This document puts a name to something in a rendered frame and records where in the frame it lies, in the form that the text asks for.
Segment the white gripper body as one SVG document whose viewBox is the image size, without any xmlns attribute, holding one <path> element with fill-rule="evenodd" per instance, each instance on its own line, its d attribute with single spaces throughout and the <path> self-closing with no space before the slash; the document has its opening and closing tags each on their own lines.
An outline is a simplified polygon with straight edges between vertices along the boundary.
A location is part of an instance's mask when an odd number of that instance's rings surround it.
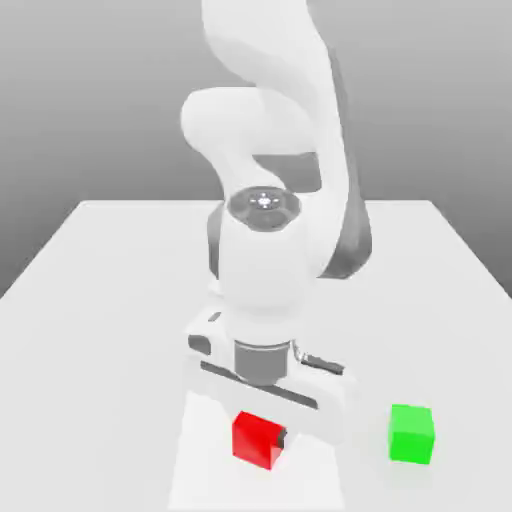
<svg viewBox="0 0 512 512">
<path fill-rule="evenodd" d="M 218 401 L 231 416 L 241 411 L 284 426 L 291 434 L 310 434 L 329 444 L 342 442 L 346 431 L 343 390 L 284 379 L 273 386 L 252 386 L 225 368 L 189 356 L 184 363 L 187 387 Z"/>
</svg>

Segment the small red cube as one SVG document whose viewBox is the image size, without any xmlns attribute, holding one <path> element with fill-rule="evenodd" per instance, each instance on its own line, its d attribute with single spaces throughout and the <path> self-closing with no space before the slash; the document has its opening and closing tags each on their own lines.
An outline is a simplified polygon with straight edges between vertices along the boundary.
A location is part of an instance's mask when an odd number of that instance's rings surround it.
<svg viewBox="0 0 512 512">
<path fill-rule="evenodd" d="M 287 433 L 283 425 L 241 411 L 232 423 L 232 454 L 270 471 L 284 450 Z"/>
</svg>

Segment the small green cube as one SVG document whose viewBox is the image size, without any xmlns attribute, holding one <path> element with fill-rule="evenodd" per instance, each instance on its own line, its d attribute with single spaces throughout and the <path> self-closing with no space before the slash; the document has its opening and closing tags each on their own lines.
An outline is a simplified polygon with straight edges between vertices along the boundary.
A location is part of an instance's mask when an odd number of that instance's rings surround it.
<svg viewBox="0 0 512 512">
<path fill-rule="evenodd" d="M 388 454 L 392 461 L 428 465 L 436 439 L 432 411 L 408 404 L 391 406 Z"/>
</svg>

